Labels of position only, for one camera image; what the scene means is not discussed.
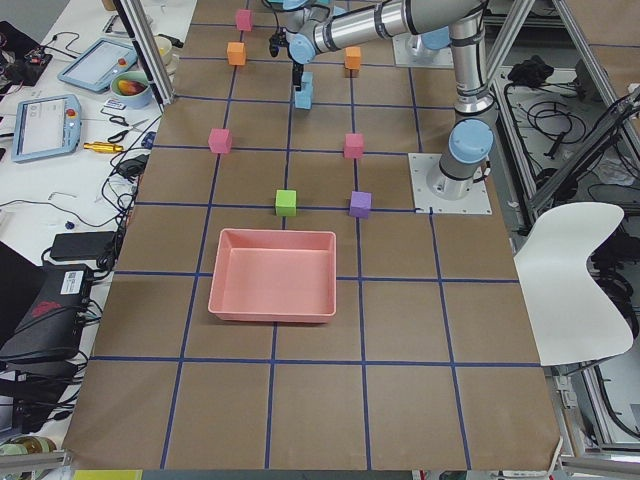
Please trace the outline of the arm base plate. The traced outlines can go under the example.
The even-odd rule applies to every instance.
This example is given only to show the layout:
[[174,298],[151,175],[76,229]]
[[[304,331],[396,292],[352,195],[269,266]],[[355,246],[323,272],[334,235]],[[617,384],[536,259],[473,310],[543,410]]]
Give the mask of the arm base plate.
[[398,35],[393,39],[395,65],[409,68],[453,68],[450,39],[423,34]]
[[421,214],[491,215],[484,172],[478,166],[465,180],[440,169],[440,154],[409,153],[414,211]]

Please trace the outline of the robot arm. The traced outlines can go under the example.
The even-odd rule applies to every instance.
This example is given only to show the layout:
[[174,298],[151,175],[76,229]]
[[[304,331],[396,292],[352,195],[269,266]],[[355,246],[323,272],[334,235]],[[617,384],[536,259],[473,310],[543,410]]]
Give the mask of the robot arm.
[[456,121],[493,119],[495,101],[486,68],[486,1],[380,1],[342,12],[333,1],[265,1],[275,17],[284,16],[269,38],[269,53],[282,49],[292,62],[292,84],[302,89],[304,66],[316,56],[375,39],[409,33],[423,36],[444,29],[450,41],[458,100]]

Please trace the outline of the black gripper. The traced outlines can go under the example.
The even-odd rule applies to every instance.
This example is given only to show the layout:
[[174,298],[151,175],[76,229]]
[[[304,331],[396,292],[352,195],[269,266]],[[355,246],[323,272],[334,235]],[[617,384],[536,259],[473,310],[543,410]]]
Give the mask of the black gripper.
[[295,34],[285,27],[277,27],[275,32],[269,37],[268,51],[272,58],[277,58],[281,51],[286,51],[288,58],[294,62],[292,65],[292,86],[298,91],[298,86],[302,86],[304,65],[306,62],[302,58],[294,57],[293,39]]

